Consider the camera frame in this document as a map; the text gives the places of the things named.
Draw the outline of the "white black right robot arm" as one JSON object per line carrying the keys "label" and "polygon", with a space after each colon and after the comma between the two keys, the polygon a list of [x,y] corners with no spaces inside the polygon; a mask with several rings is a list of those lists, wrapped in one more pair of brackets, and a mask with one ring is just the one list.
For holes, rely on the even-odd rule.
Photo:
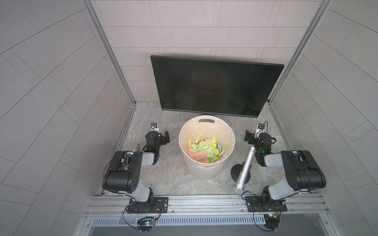
{"label": "white black right robot arm", "polygon": [[326,187],[326,178],[308,150],[271,152],[276,139],[267,133],[246,131],[245,141],[254,145],[258,164],[262,167],[282,167],[285,178],[263,188],[257,196],[244,197],[249,212],[285,212],[285,200],[301,192],[311,192]]}

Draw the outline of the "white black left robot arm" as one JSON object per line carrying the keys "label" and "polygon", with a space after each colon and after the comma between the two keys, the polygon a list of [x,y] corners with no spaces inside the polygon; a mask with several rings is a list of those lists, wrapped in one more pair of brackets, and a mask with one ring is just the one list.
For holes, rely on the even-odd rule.
{"label": "white black left robot arm", "polygon": [[167,213],[168,198],[155,197],[153,190],[139,182],[141,168],[155,165],[162,145],[170,142],[169,133],[164,135],[150,131],[142,151],[116,151],[102,175],[103,189],[130,197],[126,206],[128,214]]}

